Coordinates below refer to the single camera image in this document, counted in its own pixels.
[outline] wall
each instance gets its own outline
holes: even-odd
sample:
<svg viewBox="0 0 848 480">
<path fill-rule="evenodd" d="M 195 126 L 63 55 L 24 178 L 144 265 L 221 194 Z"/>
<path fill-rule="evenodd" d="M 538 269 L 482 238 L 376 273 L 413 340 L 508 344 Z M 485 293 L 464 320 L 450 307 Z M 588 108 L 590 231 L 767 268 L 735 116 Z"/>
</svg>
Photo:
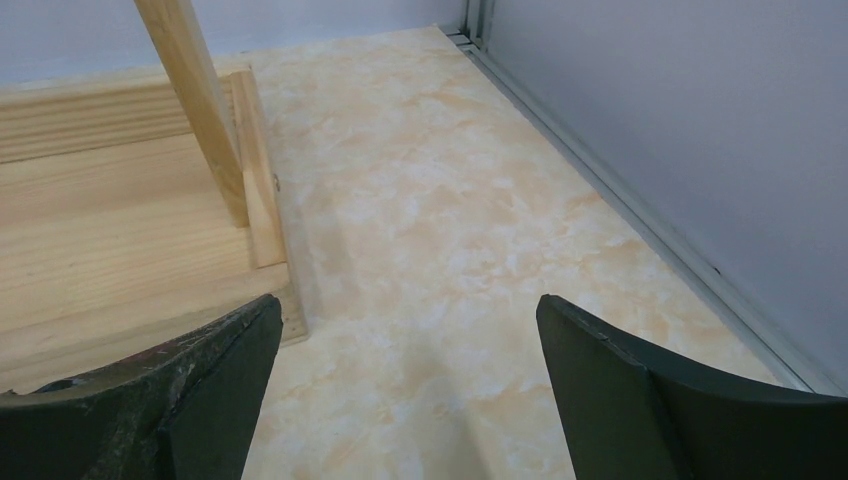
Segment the wall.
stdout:
<svg viewBox="0 0 848 480">
<path fill-rule="evenodd" d="M 848 3 L 497 0 L 489 54 L 848 391 Z"/>
<path fill-rule="evenodd" d="M 213 54 L 431 24 L 465 0 L 194 0 Z M 131 0 L 0 2 L 0 85 L 158 62 Z"/>
</svg>

